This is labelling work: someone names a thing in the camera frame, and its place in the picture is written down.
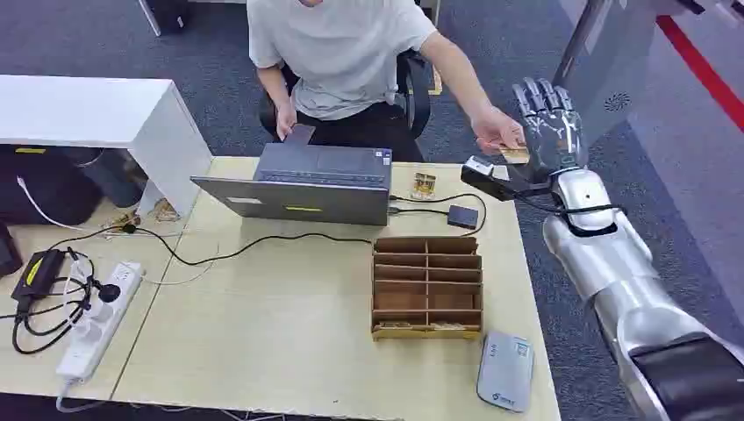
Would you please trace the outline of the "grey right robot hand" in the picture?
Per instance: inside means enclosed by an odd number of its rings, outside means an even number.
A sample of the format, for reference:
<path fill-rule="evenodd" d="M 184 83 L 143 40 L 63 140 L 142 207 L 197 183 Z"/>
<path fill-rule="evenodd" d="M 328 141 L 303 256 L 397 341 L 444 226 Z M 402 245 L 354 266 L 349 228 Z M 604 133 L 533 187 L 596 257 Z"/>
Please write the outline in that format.
<path fill-rule="evenodd" d="M 517 173 L 531 184 L 543 184 L 561 172 L 586 167 L 588 144 L 569 92 L 544 78 L 531 77 L 511 88 L 528 152 L 528 161 L 515 167 Z"/>

